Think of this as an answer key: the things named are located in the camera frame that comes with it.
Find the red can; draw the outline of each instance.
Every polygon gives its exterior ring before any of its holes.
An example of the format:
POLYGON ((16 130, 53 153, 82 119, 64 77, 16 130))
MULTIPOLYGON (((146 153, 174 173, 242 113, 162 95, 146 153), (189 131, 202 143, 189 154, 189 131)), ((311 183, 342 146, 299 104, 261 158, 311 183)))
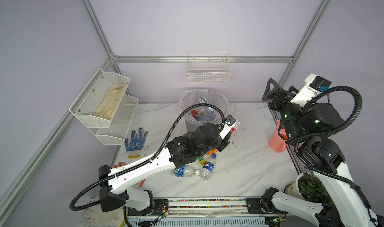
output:
POLYGON ((199 113, 194 109, 191 111, 191 115, 196 119, 199 116, 199 113))

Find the blue label on bottle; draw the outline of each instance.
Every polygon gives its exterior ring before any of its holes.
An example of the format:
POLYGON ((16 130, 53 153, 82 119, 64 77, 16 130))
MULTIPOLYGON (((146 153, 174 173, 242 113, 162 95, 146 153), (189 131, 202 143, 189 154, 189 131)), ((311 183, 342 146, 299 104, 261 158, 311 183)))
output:
POLYGON ((175 176, 183 177, 183 175, 184 175, 184 167, 185 166, 183 165, 183 166, 180 166, 180 167, 176 168, 175 172, 174 172, 175 176))
POLYGON ((214 167, 215 167, 215 166, 214 166, 213 164, 211 164, 210 162, 205 162, 203 168, 206 168, 206 169, 208 169, 210 172, 212 172, 212 170, 214 169, 214 167))

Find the white wire basket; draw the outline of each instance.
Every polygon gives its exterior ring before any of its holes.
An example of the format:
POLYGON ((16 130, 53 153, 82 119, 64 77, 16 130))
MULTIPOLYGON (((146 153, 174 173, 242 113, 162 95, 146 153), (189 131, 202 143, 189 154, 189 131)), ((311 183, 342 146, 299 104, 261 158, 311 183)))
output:
POLYGON ((138 102, 139 99, 135 97, 123 95, 120 106, 109 128, 99 128, 95 134, 100 142, 104 145, 120 145, 124 143, 138 102))
POLYGON ((70 112, 84 124, 102 144, 121 145, 124 144, 139 99, 123 94, 117 101, 114 112, 110 115, 110 119, 94 116, 96 109, 103 101, 108 90, 113 86, 126 84, 123 89, 124 92, 126 92, 130 81, 128 77, 113 72, 103 72, 102 69, 99 69, 95 76, 100 73, 100 77, 92 86, 92 89, 89 90, 82 103, 78 105, 80 94, 70 106, 70 112))
POLYGON ((92 90, 89 91, 84 101, 80 104, 79 108, 77 108, 75 113, 73 112, 71 113, 87 128, 109 128, 110 124, 112 123, 112 120, 115 117, 117 109, 115 109, 114 113, 112 114, 112 118, 110 120, 94 116, 94 113, 97 107, 103 101, 105 93, 111 87, 127 84, 127 86, 124 89, 124 92, 126 92, 129 81, 130 81, 130 78, 122 76, 120 74, 116 74, 113 72, 111 73, 103 72, 102 75, 94 84, 94 86, 92 87, 92 90))
POLYGON ((228 83, 229 52, 188 52, 187 83, 228 83))

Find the black cable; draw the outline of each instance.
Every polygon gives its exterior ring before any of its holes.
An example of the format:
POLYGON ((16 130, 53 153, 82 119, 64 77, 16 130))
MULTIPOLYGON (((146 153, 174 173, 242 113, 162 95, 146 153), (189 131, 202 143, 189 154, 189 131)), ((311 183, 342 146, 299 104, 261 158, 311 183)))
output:
POLYGON ((128 218, 127 218, 127 207, 126 206, 123 206, 122 207, 122 211, 124 213, 124 221, 125 223, 127 224, 128 227, 132 227, 132 225, 128 222, 128 218))
POLYGON ((151 227, 153 226, 151 221, 142 221, 137 224, 140 227, 151 227))
POLYGON ((371 216, 371 212, 369 211, 368 209, 368 215, 369 215, 369 220, 373 222, 373 224, 377 227, 377 224, 376 224, 376 219, 373 219, 372 216, 371 216))
MULTIPOLYGON (((123 171, 121 171, 121 172, 118 172, 118 173, 116 174, 116 176, 120 176, 120 175, 125 174, 125 173, 127 173, 127 172, 130 172, 130 171, 132 171, 132 170, 135 170, 135 169, 137 169, 137 168, 139 168, 139 167, 142 167, 142 166, 146 165, 146 164, 149 163, 149 162, 150 162, 149 159, 147 159, 146 161, 143 161, 143 162, 141 162, 141 163, 139 163, 139 164, 137 164, 137 165, 135 165, 135 166, 133 166, 133 167, 130 167, 130 168, 125 169, 125 170, 123 170, 123 171)), ((97 182, 94 182, 94 183, 91 184, 90 186, 86 187, 84 190, 82 190, 80 193, 78 193, 78 195, 76 195, 76 196, 73 198, 73 200, 72 200, 71 203, 70 203, 70 210, 77 211, 77 210, 87 209, 87 208, 89 208, 89 207, 91 207, 91 206, 94 206, 94 205, 99 204, 100 201, 95 201, 95 202, 92 202, 92 203, 89 203, 89 204, 85 204, 85 205, 82 205, 82 206, 75 206, 75 203, 76 203, 76 202, 81 198, 81 196, 83 196, 86 192, 90 191, 90 190, 93 189, 94 187, 96 187, 96 186, 98 186, 98 185, 100 185, 100 184, 102 184, 102 183, 104 183, 104 182, 106 182, 106 181, 108 181, 108 180, 113 179, 114 177, 115 177, 115 175, 111 175, 111 176, 105 177, 105 178, 103 178, 103 179, 101 179, 101 180, 99 180, 99 181, 97 181, 97 182)))
POLYGON ((222 119, 222 123, 225 124, 225 116, 223 114, 223 112, 216 106, 212 105, 212 104, 194 104, 192 106, 189 106, 188 108, 186 108, 183 112, 181 112, 181 114, 177 117, 177 119, 175 120, 175 122, 172 124, 172 126, 170 127, 168 133, 167 133, 167 136, 166 138, 164 139, 163 143, 161 144, 160 148, 156 151, 156 153, 151 157, 151 160, 154 160, 156 159, 161 150, 163 150, 163 148, 166 146, 167 142, 168 142, 168 139, 170 137, 170 135, 172 134, 172 131, 175 129, 176 127, 176 124, 180 121, 180 119, 184 116, 184 114, 186 114, 189 110, 191 109, 194 109, 196 107, 200 107, 200 106, 206 106, 206 107, 211 107, 211 108, 214 108, 215 110, 218 111, 218 113, 221 115, 221 119, 222 119))
MULTIPOLYGON (((167 141, 170 137, 170 135, 172 134, 172 131, 175 129, 176 127, 176 124, 180 121, 180 119, 191 109, 195 108, 195 107, 201 107, 201 106, 206 106, 206 107, 211 107, 211 108, 214 108, 215 110, 218 111, 218 113, 220 114, 221 116, 221 119, 222 119, 222 123, 225 124, 225 116, 223 114, 223 112, 216 106, 212 105, 212 104, 194 104, 192 106, 189 106, 187 109, 185 109, 183 112, 181 112, 181 114, 177 117, 177 119, 175 120, 175 122, 172 124, 170 130, 168 131, 167 133, 167 136, 166 138, 164 139, 163 143, 161 144, 160 148, 156 151, 156 153, 151 157, 151 160, 154 160, 156 159, 160 152, 163 150, 163 148, 166 146, 167 144, 167 141)), ((123 171, 120 171, 118 173, 116 173, 115 175, 111 175, 111 176, 108 176, 108 177, 105 177, 97 182, 94 182, 93 184, 91 184, 90 186, 86 187, 84 190, 82 190, 78 195, 76 195, 73 200, 71 201, 70 203, 70 210, 73 210, 73 211, 77 211, 77 210, 82 210, 82 209, 87 209, 91 206, 94 206, 94 205, 97 205, 100 203, 100 201, 95 201, 95 202, 92 202, 92 203, 89 203, 89 204, 85 204, 85 205, 82 205, 82 206, 75 206, 75 203, 81 198, 81 196, 83 196, 86 192, 90 191, 91 189, 93 189, 94 187, 108 181, 108 180, 111 180, 113 178, 115 178, 115 176, 120 176, 120 175, 123 175, 123 174, 126 174, 128 172, 131 172, 132 170, 135 170, 137 168, 140 168, 148 163, 151 162, 151 160, 147 159, 135 166, 132 166, 130 168, 127 168, 123 171)))
POLYGON ((353 181, 351 181, 348 178, 345 178, 345 177, 342 177, 342 176, 339 176, 339 175, 336 175, 336 174, 333 174, 333 173, 324 172, 324 171, 322 171, 322 170, 320 170, 318 168, 315 168, 315 167, 311 166, 310 163, 307 162, 306 159, 304 159, 301 156, 301 154, 299 153, 299 150, 298 150, 299 144, 304 142, 305 140, 307 140, 309 138, 312 138, 312 137, 315 137, 315 136, 325 136, 325 135, 331 136, 331 135, 334 135, 334 134, 336 134, 336 133, 346 129, 348 126, 350 126, 353 123, 353 121, 355 121, 357 116, 360 114, 360 111, 362 109, 362 98, 361 98, 361 95, 354 88, 347 87, 347 86, 333 87, 333 88, 330 88, 330 89, 322 92, 321 94, 317 95, 316 97, 314 97, 313 99, 308 101, 308 103, 305 104, 303 109, 308 107, 310 104, 312 104, 313 102, 317 101, 321 97, 323 97, 323 96, 325 96, 325 95, 327 95, 327 94, 329 94, 331 92, 335 92, 335 91, 346 91, 346 92, 350 93, 353 96, 355 104, 354 104, 354 108, 353 108, 353 111, 352 111, 351 115, 348 117, 347 120, 344 121, 343 124, 341 124, 340 126, 334 128, 334 129, 331 129, 331 130, 328 130, 328 131, 315 132, 315 133, 306 133, 306 134, 303 134, 301 136, 298 136, 298 138, 296 139, 296 141, 295 141, 295 143, 293 145, 293 151, 295 152, 295 154, 297 155, 299 160, 301 162, 303 162, 306 166, 308 166, 308 168, 310 170, 313 170, 313 171, 318 172, 318 173, 320 173, 322 175, 325 175, 325 176, 328 176, 328 177, 331 177, 331 178, 343 181, 345 183, 348 183, 351 186, 351 188, 353 188, 358 193, 358 195, 360 196, 364 206, 369 210, 371 208, 371 205, 369 204, 367 198, 365 197, 365 195, 363 194, 363 192, 361 191, 359 186, 357 186, 353 181))

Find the plastic bag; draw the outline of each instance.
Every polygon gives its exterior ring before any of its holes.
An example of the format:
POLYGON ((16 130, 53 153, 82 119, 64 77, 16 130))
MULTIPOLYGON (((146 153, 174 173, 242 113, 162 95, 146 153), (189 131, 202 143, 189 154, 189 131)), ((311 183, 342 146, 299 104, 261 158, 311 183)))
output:
MULTIPOLYGON (((181 114, 182 111, 184 111, 186 108, 188 108, 191 105, 194 104, 200 104, 200 102, 203 100, 203 102, 207 102, 207 104, 212 104, 216 107, 218 107, 223 114, 227 112, 227 105, 228 100, 227 98, 219 94, 217 92, 207 90, 207 89, 194 89, 194 90, 185 90, 180 96, 179 104, 177 107, 177 114, 181 114)), ((189 122, 197 122, 197 123, 220 123, 221 122, 221 116, 215 109, 212 109, 210 107, 197 107, 194 109, 191 109, 188 113, 186 113, 183 118, 185 120, 188 120, 189 122), (195 112, 191 113, 192 111, 197 111, 198 117, 193 116, 195 112)))

